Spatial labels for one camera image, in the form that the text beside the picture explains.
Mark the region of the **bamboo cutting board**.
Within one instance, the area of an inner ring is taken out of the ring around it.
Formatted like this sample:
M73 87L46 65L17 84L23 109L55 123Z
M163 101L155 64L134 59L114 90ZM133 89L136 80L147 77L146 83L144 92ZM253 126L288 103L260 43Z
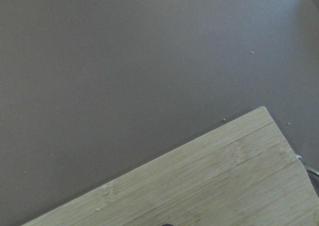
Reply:
M316 226L319 199L259 107L29 222L31 226Z

